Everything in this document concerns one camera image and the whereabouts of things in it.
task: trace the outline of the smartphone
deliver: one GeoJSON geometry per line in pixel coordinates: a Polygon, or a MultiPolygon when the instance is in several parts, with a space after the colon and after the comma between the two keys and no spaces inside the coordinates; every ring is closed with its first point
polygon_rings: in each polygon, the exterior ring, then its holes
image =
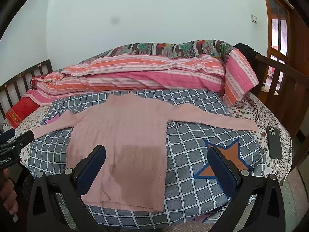
{"type": "Polygon", "coordinates": [[[272,159],[282,159],[282,147],[280,142],[279,131],[276,127],[266,127],[266,134],[268,139],[269,157],[272,159]]]}

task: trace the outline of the human hand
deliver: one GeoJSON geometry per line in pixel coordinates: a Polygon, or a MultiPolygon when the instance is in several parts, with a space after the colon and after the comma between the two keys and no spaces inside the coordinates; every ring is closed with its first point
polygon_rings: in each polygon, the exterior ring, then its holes
{"type": "Polygon", "coordinates": [[[14,215],[18,211],[16,192],[13,190],[13,182],[9,179],[10,171],[8,169],[3,170],[3,176],[6,179],[4,187],[0,190],[0,198],[4,200],[3,204],[7,211],[11,215],[14,215]]]}

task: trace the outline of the gray checkered bedsheet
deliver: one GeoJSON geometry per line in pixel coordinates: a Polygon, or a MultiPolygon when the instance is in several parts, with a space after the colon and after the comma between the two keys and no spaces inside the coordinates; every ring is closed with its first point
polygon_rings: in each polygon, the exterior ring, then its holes
{"type": "MultiPolygon", "coordinates": [[[[229,116],[227,107],[216,93],[204,90],[133,90],[143,98],[156,98],[171,104],[191,103],[200,109],[229,116]]],[[[110,93],[123,95],[128,91],[95,92],[56,100],[44,120],[71,110],[83,111],[101,104],[110,93]]],[[[51,132],[31,143],[28,168],[35,176],[39,171],[47,175],[65,169],[66,148],[73,128],[51,132]]],[[[241,156],[253,168],[254,175],[263,175],[265,152],[250,132],[234,131],[204,124],[169,121],[167,125],[167,172],[163,212],[115,210],[86,205],[99,224],[152,229],[190,221],[195,217],[227,204],[228,199],[216,179],[193,179],[207,162],[204,140],[223,146],[239,138],[241,156]]],[[[61,195],[59,201],[64,203],[61,195]]]]}

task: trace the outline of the pink striped quilt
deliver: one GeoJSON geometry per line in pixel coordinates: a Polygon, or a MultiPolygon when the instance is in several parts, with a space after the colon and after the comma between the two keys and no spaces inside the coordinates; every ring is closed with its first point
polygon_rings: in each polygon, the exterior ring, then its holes
{"type": "Polygon", "coordinates": [[[224,95],[227,106],[258,83],[249,63],[237,49],[226,65],[208,54],[171,59],[159,55],[122,54],[65,67],[31,80],[25,96],[39,105],[81,92],[133,89],[208,89],[224,95]]]}

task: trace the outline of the bed rail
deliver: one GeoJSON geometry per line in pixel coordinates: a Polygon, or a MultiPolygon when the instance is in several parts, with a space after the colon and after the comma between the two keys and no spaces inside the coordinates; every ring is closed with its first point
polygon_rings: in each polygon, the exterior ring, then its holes
{"type": "MultiPolygon", "coordinates": [[[[274,116],[287,129],[293,139],[298,132],[309,106],[309,77],[299,71],[264,57],[256,55],[258,61],[254,70],[259,80],[259,85],[252,89],[258,97],[263,86],[264,75],[268,66],[275,69],[265,105],[274,113],[274,116]],[[280,90],[276,90],[280,72],[283,72],[283,81],[280,90]]],[[[298,167],[309,152],[309,135],[296,152],[292,161],[292,169],[298,167]]]]}
{"type": "MultiPolygon", "coordinates": [[[[38,72],[41,75],[46,73],[43,71],[43,69],[44,70],[47,69],[47,72],[53,71],[52,65],[49,59],[24,70],[23,72],[12,77],[6,83],[0,86],[0,93],[2,93],[3,91],[5,92],[6,100],[8,104],[10,105],[10,107],[13,106],[13,100],[12,100],[13,96],[17,96],[18,100],[20,100],[23,95],[21,91],[22,92],[27,91],[30,88],[30,79],[34,77],[36,74],[38,75],[38,72]]],[[[2,101],[0,101],[0,111],[4,118],[5,118],[5,111],[4,111],[5,107],[3,106],[3,104],[7,104],[7,102],[4,102],[3,98],[2,98],[2,101]]]]}

